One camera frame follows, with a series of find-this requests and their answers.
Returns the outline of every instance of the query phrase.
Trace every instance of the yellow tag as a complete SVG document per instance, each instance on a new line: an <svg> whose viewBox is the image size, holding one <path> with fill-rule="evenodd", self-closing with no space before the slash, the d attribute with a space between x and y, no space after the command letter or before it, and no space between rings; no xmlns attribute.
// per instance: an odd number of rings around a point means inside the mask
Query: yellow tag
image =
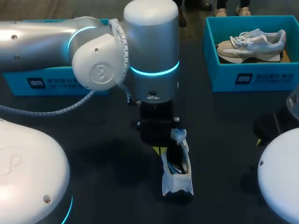
<svg viewBox="0 0 299 224"><path fill-rule="evenodd" d="M156 153L158 153L158 155L162 155L166 151L167 147L156 147L156 146L154 146L153 149L155 150Z"/></svg>
<svg viewBox="0 0 299 224"><path fill-rule="evenodd" d="M258 145L261 143L261 141L262 141L262 140L258 139L258 140L257 140L257 144L256 144L256 146L258 146Z"/></svg>

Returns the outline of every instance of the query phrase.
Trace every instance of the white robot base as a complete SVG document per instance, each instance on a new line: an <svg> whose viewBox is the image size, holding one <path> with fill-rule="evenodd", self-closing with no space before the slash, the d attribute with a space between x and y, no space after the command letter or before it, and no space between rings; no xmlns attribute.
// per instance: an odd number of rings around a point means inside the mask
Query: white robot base
<svg viewBox="0 0 299 224"><path fill-rule="evenodd" d="M1 224L45 223L62 199L69 204L64 223L72 204L69 180L68 160L53 138L0 120Z"/></svg>
<svg viewBox="0 0 299 224"><path fill-rule="evenodd" d="M264 150L258 183L271 209L291 224L299 224L299 128L283 133Z"/></svg>

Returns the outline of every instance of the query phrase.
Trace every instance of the robot logo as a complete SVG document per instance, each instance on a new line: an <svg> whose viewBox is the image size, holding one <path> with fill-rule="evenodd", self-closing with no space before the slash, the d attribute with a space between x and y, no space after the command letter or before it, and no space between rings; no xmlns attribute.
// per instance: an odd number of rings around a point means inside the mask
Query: robot logo
<svg viewBox="0 0 299 224"><path fill-rule="evenodd" d="M114 77L114 71L108 63L95 64L90 71L90 78L98 84L105 84Z"/></svg>
<svg viewBox="0 0 299 224"><path fill-rule="evenodd" d="M11 172L20 166L22 157L14 154L14 147L5 147L0 149L0 177L8 176Z"/></svg>

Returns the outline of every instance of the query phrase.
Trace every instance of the logo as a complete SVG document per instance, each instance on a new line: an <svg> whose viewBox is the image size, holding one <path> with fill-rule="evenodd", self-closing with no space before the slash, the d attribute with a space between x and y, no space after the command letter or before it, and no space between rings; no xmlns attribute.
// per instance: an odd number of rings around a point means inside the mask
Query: logo
<svg viewBox="0 0 299 224"><path fill-rule="evenodd" d="M13 154L11 147L0 149L0 177L10 175L22 163L22 157Z"/></svg>
<svg viewBox="0 0 299 224"><path fill-rule="evenodd" d="M27 78L27 81L32 89L46 88L42 78Z"/></svg>
<svg viewBox="0 0 299 224"><path fill-rule="evenodd" d="M252 76L253 76L252 73L240 73L237 76L235 84L236 85L249 84L251 82Z"/></svg>
<svg viewBox="0 0 299 224"><path fill-rule="evenodd" d="M90 70L90 78L95 83L106 84L114 77L114 69L108 63L95 64Z"/></svg>

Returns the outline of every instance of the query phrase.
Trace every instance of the white sneaker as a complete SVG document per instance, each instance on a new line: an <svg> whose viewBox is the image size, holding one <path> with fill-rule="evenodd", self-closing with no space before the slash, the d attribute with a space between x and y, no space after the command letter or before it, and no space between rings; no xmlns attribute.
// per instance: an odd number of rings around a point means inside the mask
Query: white sneaker
<svg viewBox="0 0 299 224"><path fill-rule="evenodd" d="M224 8L215 9L214 16L215 17L225 17L226 16L226 9L224 9Z"/></svg>
<svg viewBox="0 0 299 224"><path fill-rule="evenodd" d="M237 8L235 9L235 13L240 16L250 16L251 15L251 12L249 11L249 7L240 8L239 6L237 6Z"/></svg>
<svg viewBox="0 0 299 224"><path fill-rule="evenodd" d="M286 33L264 33L260 29L230 37L216 45L218 56L232 63L242 63L254 57L267 62L280 62L280 53L285 48Z"/></svg>
<svg viewBox="0 0 299 224"><path fill-rule="evenodd" d="M175 193L180 190L193 193L191 164L188 155L189 147L186 139L179 144L183 153L182 169L172 166L167 161L167 151L161 155L164 174L162 177L162 194L165 196L168 192Z"/></svg>

